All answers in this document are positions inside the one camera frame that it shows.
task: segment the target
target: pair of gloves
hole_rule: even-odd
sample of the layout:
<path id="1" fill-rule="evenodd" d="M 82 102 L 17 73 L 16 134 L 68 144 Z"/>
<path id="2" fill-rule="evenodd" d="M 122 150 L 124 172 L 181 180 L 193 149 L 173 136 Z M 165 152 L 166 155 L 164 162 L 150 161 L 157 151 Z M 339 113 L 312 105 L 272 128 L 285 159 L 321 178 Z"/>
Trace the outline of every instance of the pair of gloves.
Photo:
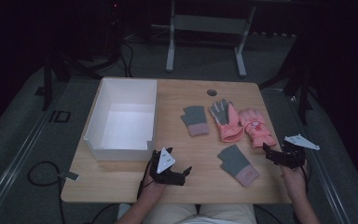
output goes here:
<path id="1" fill-rule="evenodd" d="M 210 111 L 220 131 L 222 142 L 239 141 L 246 131 L 252 138 L 253 148 L 262 147 L 263 143 L 275 146 L 277 143 L 272 138 L 260 111 L 245 109 L 237 113 L 234 105 L 226 99 L 215 102 Z"/>

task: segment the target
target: gardening glove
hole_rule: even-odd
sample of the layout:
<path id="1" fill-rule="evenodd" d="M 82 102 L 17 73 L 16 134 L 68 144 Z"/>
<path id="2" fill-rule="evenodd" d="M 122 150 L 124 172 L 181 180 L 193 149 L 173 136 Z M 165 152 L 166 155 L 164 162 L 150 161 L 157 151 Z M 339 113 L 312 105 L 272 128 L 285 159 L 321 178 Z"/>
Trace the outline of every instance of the gardening glove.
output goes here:
<path id="1" fill-rule="evenodd" d="M 223 161 L 220 167 L 245 187 L 251 185 L 259 177 L 257 170 L 241 153 L 237 145 L 226 147 L 217 157 Z"/>
<path id="2" fill-rule="evenodd" d="M 262 147 L 263 143 L 266 143 L 270 147 L 277 144 L 275 139 L 272 138 L 260 111 L 245 109 L 240 111 L 239 116 L 242 127 L 252 138 L 253 148 Z"/>
<path id="3" fill-rule="evenodd" d="M 219 128 L 222 142 L 235 142 L 242 138 L 244 130 L 239 125 L 237 111 L 231 102 L 227 104 L 225 99 L 217 101 L 210 107 L 210 111 Z"/>
<path id="4" fill-rule="evenodd" d="M 206 123 L 204 107 L 201 105 L 193 105 L 183 109 L 185 114 L 181 116 L 183 123 L 187 127 L 190 136 L 208 134 L 209 127 Z"/>

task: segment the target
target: wooden tabletop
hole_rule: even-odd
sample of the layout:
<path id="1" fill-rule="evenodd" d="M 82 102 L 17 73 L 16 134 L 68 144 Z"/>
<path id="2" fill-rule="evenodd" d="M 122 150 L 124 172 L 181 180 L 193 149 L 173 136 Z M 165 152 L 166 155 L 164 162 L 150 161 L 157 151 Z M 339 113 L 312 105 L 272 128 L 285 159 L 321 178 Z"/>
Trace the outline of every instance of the wooden tabletop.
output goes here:
<path id="1" fill-rule="evenodd" d="M 216 90 L 209 96 L 207 90 Z M 233 102 L 237 110 L 258 109 L 276 138 L 263 98 L 252 83 L 158 79 L 158 113 L 156 149 L 173 147 L 176 164 L 172 171 L 182 173 L 193 166 L 184 186 L 168 186 L 161 203 L 290 203 L 277 165 L 265 158 L 263 150 L 251 148 L 245 134 L 236 143 L 220 141 L 219 131 L 209 107 L 222 98 Z M 210 128 L 208 135 L 190 137 L 180 116 L 183 108 L 203 105 Z M 62 199 L 68 203 L 134 203 L 146 161 L 96 161 L 83 136 L 79 140 L 70 171 L 80 175 L 78 181 L 67 180 Z M 249 187 L 220 168 L 217 154 L 225 147 L 237 144 L 248 161 L 260 173 Z"/>

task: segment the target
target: open container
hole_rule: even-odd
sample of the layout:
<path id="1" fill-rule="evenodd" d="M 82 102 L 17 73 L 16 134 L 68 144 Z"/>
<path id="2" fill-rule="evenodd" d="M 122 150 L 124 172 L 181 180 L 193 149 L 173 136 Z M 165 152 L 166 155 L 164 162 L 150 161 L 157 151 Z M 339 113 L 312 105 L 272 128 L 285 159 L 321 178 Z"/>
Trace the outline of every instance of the open container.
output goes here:
<path id="1" fill-rule="evenodd" d="M 97 161 L 148 161 L 154 149 L 157 81 L 105 77 L 84 136 Z"/>

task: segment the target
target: person's leg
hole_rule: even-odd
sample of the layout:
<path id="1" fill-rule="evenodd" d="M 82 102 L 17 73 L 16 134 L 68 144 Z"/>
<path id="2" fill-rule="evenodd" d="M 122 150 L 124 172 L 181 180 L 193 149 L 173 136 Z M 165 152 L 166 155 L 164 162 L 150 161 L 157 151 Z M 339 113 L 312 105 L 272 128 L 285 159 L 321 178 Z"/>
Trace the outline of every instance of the person's leg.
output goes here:
<path id="1" fill-rule="evenodd" d="M 156 205 L 145 217 L 144 224 L 167 224 L 179 222 L 187 217 L 195 216 L 197 209 L 188 203 L 161 203 Z"/>
<path id="2" fill-rule="evenodd" d="M 200 215 L 238 223 L 255 224 L 255 210 L 252 204 L 203 204 Z"/>

